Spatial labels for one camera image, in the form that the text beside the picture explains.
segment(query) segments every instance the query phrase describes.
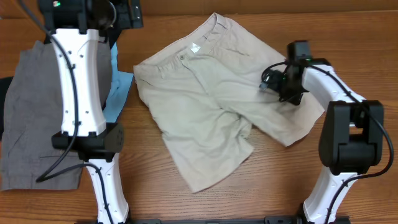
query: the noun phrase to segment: light blue fabric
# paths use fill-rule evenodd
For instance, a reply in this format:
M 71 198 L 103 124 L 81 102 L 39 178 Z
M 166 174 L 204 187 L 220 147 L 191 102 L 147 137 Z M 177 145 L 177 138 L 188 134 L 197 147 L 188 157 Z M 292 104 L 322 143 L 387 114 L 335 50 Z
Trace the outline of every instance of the light blue fabric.
M 116 43 L 111 49 L 112 85 L 109 91 L 106 106 L 103 111 L 106 122 L 114 123 L 123 110 L 133 82 L 133 73 L 118 70 L 118 47 Z

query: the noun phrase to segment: fabric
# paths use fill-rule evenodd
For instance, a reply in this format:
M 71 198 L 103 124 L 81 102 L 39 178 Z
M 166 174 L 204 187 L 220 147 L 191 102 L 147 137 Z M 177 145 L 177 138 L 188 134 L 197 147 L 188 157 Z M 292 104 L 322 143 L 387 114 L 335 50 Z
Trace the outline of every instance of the fabric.
M 115 123 L 126 103 L 134 74 L 118 70 L 118 46 L 116 43 L 111 49 L 111 64 L 112 84 L 106 99 L 104 116 L 106 122 Z
M 111 52 L 98 45 L 98 82 L 101 104 L 111 88 Z M 52 44 L 37 41 L 21 52 L 6 95 L 2 142 L 2 189 L 77 189 L 81 169 L 42 183 L 35 180 L 63 151 L 52 147 L 51 136 L 62 124 L 62 93 L 58 63 Z M 82 163 L 70 152 L 53 171 Z
M 12 77 L 0 79 L 0 141 L 2 138 L 2 132 L 4 131 L 4 101 L 6 100 L 6 93 L 11 84 Z
M 284 59 L 235 21 L 213 14 L 134 67 L 139 96 L 193 192 L 221 181 L 248 158 L 252 124 L 289 146 L 323 113 L 309 93 L 294 106 L 259 89 L 263 70 Z

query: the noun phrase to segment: wooden surface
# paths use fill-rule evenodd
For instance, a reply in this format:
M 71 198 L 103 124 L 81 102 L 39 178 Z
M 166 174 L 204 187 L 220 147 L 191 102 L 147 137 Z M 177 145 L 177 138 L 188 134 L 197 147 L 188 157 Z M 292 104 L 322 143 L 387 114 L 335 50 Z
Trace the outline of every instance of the wooden surface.
M 384 104 L 385 127 L 398 147 L 398 12 L 232 15 L 231 18 L 285 54 L 293 40 L 310 40 L 312 53 L 327 58 L 357 93 Z M 132 66 L 196 29 L 207 16 L 145 17 L 145 28 L 120 36 L 119 68 Z M 26 20 L 0 21 L 0 76 L 12 75 L 19 51 L 44 36 Z M 126 131 L 120 173 L 134 218 L 163 220 L 263 218 L 293 215 L 312 191 L 321 169 L 318 140 L 323 117 L 310 134 L 288 148 L 257 128 L 256 148 L 240 168 L 214 187 L 193 194 L 164 146 L 160 131 L 133 85 L 120 122 Z M 370 172 L 380 170 L 383 160 Z M 338 213 L 353 223 L 398 223 L 398 165 L 386 175 L 355 183 Z M 69 191 L 0 192 L 0 223 L 62 223 L 97 215 L 91 180 Z
M 37 0 L 24 0 L 41 17 Z M 397 0 L 141 0 L 143 15 L 207 15 L 396 10 Z M 27 18 L 17 0 L 0 0 L 0 17 Z

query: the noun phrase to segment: gray fabric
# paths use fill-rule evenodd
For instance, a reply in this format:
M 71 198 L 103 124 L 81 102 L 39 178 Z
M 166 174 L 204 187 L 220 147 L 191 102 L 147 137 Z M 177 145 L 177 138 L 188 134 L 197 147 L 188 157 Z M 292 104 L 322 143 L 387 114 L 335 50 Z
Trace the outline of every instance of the gray fabric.
M 97 67 L 103 105 L 112 80 L 108 44 L 98 46 Z M 55 52 L 52 44 L 37 41 L 33 49 L 21 52 L 6 95 L 1 169 L 3 190 L 78 188 L 81 169 L 42 183 L 35 182 L 63 152 L 55 150 L 51 144 L 51 136 L 60 131 L 61 124 L 62 93 Z M 79 163 L 82 161 L 77 153 L 70 152 L 54 171 Z

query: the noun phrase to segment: white label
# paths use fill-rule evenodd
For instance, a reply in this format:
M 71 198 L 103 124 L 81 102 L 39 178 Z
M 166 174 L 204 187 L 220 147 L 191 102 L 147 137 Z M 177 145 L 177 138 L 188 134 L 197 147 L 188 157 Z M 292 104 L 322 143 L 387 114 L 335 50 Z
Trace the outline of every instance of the white label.
M 191 51 L 192 51 L 193 53 L 196 54 L 196 53 L 199 51 L 199 49 L 200 49 L 200 46 L 199 46 L 199 45 L 197 45 L 197 44 L 195 44 L 195 43 L 192 43 Z

